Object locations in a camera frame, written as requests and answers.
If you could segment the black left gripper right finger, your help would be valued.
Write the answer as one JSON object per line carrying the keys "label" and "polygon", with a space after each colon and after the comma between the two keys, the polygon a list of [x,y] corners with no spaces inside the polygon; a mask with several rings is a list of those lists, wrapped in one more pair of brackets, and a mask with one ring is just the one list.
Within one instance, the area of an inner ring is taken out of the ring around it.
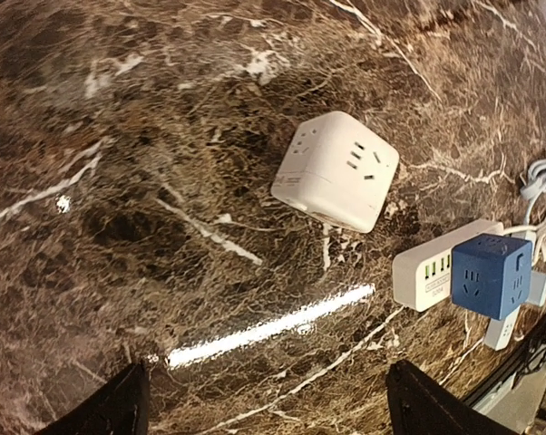
{"label": "black left gripper right finger", "polygon": [[394,434],[512,434],[499,422],[467,407],[409,361],[392,364],[385,380]]}

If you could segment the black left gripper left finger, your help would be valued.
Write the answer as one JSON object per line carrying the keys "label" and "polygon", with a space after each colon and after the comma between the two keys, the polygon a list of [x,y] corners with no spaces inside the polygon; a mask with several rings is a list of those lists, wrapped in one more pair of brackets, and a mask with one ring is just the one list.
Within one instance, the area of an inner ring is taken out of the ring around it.
{"label": "black left gripper left finger", "polygon": [[150,400],[145,364],[130,363],[80,405],[37,434],[146,435]]}

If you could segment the white universal power strip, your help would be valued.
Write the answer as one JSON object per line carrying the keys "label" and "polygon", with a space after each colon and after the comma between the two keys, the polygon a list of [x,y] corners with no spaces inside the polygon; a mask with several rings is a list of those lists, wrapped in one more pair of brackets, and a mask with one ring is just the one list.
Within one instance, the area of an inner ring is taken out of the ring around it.
{"label": "white universal power strip", "polygon": [[476,219],[395,256],[393,298],[417,312],[443,301],[451,292],[452,249],[480,234],[500,235],[503,223]]}

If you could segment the blue cube socket adapter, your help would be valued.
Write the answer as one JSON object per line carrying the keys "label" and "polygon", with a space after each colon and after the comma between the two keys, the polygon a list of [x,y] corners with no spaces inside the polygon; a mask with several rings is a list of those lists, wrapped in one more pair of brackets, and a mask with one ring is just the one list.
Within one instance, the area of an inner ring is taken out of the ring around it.
{"label": "blue cube socket adapter", "polygon": [[529,240],[480,234],[451,253],[454,305],[503,320],[527,300],[533,244]]}

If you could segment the pink plug adapter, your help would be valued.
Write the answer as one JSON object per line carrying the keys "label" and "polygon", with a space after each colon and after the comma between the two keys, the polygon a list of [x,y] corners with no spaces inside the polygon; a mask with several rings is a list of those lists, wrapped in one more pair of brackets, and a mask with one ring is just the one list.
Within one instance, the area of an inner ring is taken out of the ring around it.
{"label": "pink plug adapter", "polygon": [[546,273],[535,271],[531,272],[530,292],[526,303],[543,307],[546,302]]}

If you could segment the white cube socket adapter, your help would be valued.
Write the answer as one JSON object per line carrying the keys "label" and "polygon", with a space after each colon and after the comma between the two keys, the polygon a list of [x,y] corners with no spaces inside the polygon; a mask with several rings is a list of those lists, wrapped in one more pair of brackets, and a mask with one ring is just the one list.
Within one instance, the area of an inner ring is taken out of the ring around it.
{"label": "white cube socket adapter", "polygon": [[362,122],[331,111],[300,123],[271,195],[312,218],[371,232],[399,163],[399,153]]}

